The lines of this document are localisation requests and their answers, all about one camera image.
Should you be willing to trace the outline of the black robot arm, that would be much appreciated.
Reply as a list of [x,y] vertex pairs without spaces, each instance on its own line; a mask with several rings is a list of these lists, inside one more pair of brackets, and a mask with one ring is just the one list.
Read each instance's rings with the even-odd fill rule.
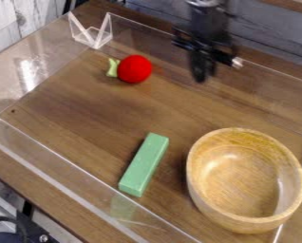
[[193,80],[204,83],[215,75],[216,64],[241,68],[239,48],[228,32],[228,0],[185,0],[189,22],[172,28],[171,43],[188,52]]

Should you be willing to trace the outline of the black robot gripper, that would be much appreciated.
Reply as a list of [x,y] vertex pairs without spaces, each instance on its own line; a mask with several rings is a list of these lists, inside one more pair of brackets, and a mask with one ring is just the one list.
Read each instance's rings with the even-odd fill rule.
[[191,6],[189,15],[187,28],[173,28],[172,44],[188,51],[193,80],[204,83],[217,63],[241,68],[241,58],[228,33],[227,7]]

